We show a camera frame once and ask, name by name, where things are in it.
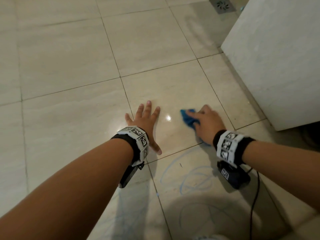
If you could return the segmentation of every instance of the forearm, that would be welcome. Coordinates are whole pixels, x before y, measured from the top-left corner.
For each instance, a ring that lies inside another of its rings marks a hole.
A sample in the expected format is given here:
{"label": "forearm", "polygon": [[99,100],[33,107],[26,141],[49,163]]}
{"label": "forearm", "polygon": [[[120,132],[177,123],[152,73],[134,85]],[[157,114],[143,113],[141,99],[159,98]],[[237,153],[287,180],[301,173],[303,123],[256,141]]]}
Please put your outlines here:
{"label": "forearm", "polygon": [[320,153],[261,141],[242,160],[276,184],[320,210]]}
{"label": "forearm", "polygon": [[55,173],[0,219],[4,239],[86,239],[133,158],[112,139]]}

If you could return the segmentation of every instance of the metal drain cover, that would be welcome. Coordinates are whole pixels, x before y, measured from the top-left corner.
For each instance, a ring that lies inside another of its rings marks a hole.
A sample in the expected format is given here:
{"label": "metal drain cover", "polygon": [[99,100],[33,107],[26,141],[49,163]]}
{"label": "metal drain cover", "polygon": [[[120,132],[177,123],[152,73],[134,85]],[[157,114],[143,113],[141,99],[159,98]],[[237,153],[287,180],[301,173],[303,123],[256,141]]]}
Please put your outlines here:
{"label": "metal drain cover", "polygon": [[210,0],[210,3],[218,14],[236,11],[230,0]]}

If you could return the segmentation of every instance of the hand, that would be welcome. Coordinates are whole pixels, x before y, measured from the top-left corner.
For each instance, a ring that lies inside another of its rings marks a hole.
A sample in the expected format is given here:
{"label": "hand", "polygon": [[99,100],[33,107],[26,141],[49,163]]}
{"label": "hand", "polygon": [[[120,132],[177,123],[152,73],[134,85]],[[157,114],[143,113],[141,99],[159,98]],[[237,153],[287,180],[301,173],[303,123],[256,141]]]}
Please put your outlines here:
{"label": "hand", "polygon": [[196,134],[209,145],[213,145],[214,136],[218,131],[226,129],[219,114],[213,111],[207,104],[197,113],[186,111],[186,114],[200,121],[200,124],[193,124]]}
{"label": "hand", "polygon": [[153,127],[154,127],[155,122],[159,116],[160,107],[159,106],[156,107],[153,114],[150,115],[151,114],[151,101],[148,100],[146,102],[146,109],[144,111],[143,111],[143,108],[144,108],[144,105],[140,104],[139,108],[137,110],[136,116],[134,118],[134,121],[132,121],[132,119],[130,119],[129,114],[127,114],[127,113],[124,115],[125,120],[128,125],[136,125],[136,126],[140,127],[141,129],[143,129],[148,134],[150,147],[158,155],[161,155],[162,151],[153,138]]}

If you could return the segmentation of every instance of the blue cloth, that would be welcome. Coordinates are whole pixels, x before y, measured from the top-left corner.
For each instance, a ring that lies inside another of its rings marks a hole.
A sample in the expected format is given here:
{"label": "blue cloth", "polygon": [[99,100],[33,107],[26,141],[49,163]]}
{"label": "blue cloth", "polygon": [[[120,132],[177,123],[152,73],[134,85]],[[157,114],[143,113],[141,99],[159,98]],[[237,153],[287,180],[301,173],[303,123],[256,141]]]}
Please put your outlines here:
{"label": "blue cloth", "polygon": [[[195,109],[188,109],[188,110],[193,113],[196,112]],[[186,114],[186,109],[180,109],[180,113],[182,115],[182,119],[183,119],[184,123],[186,123],[186,125],[191,127],[192,129],[195,129],[195,127],[193,125],[194,122],[200,124],[199,120],[194,119]]]}

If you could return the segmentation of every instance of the white wall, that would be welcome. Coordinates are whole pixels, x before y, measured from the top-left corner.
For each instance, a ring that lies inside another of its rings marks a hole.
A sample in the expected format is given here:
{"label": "white wall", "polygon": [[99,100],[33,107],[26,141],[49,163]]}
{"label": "white wall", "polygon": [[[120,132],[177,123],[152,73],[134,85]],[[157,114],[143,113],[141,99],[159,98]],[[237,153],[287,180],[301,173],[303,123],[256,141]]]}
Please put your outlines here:
{"label": "white wall", "polygon": [[222,50],[276,130],[320,121],[320,0],[250,0]]}

